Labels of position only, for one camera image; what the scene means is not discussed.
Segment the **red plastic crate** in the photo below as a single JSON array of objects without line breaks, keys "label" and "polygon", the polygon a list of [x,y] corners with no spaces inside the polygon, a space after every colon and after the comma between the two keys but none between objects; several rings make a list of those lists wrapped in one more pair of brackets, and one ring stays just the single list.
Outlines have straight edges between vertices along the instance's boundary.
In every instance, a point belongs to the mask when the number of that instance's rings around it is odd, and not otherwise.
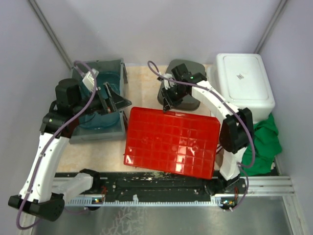
[{"label": "red plastic crate", "polygon": [[214,117],[133,107],[124,164],[210,180],[219,133]]}]

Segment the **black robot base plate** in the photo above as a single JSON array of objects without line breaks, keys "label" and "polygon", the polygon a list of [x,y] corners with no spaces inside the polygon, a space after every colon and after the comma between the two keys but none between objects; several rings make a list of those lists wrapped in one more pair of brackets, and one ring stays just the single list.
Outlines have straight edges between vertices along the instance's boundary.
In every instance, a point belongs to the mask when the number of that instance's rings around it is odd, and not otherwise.
[{"label": "black robot base plate", "polygon": [[68,207],[161,207],[218,206],[236,203],[245,193],[244,178],[230,182],[214,172],[213,179],[175,175],[165,172],[102,172],[100,185],[75,196]]}]

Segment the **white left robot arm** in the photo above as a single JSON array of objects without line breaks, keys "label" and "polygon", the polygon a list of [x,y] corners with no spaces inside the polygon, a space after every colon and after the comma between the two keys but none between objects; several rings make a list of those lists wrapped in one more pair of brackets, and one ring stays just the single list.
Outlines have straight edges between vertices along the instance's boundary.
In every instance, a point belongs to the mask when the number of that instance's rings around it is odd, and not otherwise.
[{"label": "white left robot arm", "polygon": [[98,193],[102,188],[97,171],[83,169],[67,183],[53,189],[52,183],[61,155],[69,143],[79,118],[98,113],[107,115],[131,105],[131,101],[117,94],[104,83],[103,98],[94,86],[88,97],[82,98],[79,82],[74,78],[61,80],[55,88],[56,100],[43,118],[36,157],[27,180],[17,195],[10,196],[8,205],[40,219],[55,221],[62,214],[65,204],[88,191]]}]

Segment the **grey-green plastic tub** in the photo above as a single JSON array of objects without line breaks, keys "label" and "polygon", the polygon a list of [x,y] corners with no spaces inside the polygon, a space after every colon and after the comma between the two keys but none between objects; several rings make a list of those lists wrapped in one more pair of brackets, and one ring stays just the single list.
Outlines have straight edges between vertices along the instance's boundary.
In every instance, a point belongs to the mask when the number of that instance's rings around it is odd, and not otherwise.
[{"label": "grey-green plastic tub", "polygon": [[[172,69],[180,64],[185,64],[187,69],[192,73],[201,73],[202,75],[204,75],[206,77],[206,72],[205,72],[205,67],[203,64],[197,63],[197,62],[193,62],[193,61],[188,61],[188,60],[182,60],[182,59],[174,59],[172,60],[165,73],[169,73],[172,74]],[[158,95],[157,95],[157,100],[159,102],[159,104],[163,105],[163,97],[161,94],[161,89],[164,88],[164,83],[161,83],[161,86],[159,88],[158,91]],[[188,95],[186,97],[183,98],[182,103],[176,108],[177,110],[180,111],[195,111],[199,108],[200,106],[200,102],[198,100],[196,100],[195,98],[193,98],[192,96]]]}]

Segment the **large white plastic container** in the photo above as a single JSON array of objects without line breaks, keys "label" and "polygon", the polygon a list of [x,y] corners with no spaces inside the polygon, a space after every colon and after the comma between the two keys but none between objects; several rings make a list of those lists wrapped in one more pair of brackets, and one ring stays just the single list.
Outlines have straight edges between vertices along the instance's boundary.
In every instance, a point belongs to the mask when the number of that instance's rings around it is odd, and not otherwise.
[{"label": "large white plastic container", "polygon": [[220,53],[206,74],[226,101],[251,110],[254,123],[268,119],[275,100],[261,55]]}]

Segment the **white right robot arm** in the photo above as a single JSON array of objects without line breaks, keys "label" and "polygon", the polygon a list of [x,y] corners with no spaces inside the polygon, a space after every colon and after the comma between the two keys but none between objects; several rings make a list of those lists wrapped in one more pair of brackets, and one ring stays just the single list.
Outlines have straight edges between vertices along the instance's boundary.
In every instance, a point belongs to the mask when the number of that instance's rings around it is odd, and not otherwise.
[{"label": "white right robot arm", "polygon": [[156,74],[164,82],[164,88],[161,89],[164,112],[178,107],[190,95],[204,104],[219,121],[219,144],[224,149],[224,156],[220,167],[223,178],[219,180],[218,186],[221,192],[231,193],[236,187],[234,178],[240,173],[243,154],[253,144],[251,110],[226,101],[202,73],[191,73],[185,64],[174,67],[171,73],[161,74],[157,71]]}]

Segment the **teal translucent plastic tub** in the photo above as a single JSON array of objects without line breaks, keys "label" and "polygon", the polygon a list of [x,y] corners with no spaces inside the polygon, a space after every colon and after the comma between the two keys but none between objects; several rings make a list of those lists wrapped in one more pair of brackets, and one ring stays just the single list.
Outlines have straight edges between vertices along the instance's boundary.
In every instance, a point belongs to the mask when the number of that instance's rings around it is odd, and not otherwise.
[{"label": "teal translucent plastic tub", "polygon": [[[117,72],[101,72],[97,76],[97,85],[103,89],[104,83],[108,82],[110,87],[120,94],[120,75]],[[88,130],[103,130],[105,128],[114,126],[119,121],[119,114],[117,112],[100,115],[95,112],[92,115],[85,115],[80,117],[80,127]]]}]

